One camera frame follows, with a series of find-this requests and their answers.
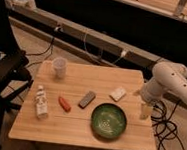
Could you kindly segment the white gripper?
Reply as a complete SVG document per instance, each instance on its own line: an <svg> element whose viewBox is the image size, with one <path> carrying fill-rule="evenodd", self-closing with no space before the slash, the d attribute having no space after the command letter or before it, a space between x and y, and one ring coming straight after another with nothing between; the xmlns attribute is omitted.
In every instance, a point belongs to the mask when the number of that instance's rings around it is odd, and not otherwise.
<svg viewBox="0 0 187 150"><path fill-rule="evenodd" d="M139 92L140 97L143 101L145 101L145 103L148 103L149 105L147 106L147 104L141 104L141 120L144 120L147 117L151 118L151 114L153 112L153 106L151 105L161 99L163 93L164 89L162 85L160 85L155 79L150 79L142 86Z"/></svg>

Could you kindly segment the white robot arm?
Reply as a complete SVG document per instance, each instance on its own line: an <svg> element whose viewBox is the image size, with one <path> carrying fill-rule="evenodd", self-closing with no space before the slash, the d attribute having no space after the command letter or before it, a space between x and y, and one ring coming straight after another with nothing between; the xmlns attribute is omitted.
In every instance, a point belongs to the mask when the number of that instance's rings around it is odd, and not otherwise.
<svg viewBox="0 0 187 150"><path fill-rule="evenodd" d="M140 119L147 119L153 106L168 91L177 94L187 105L187 68L180 63L158 62L152 68L152 78L140 89L143 100Z"/></svg>

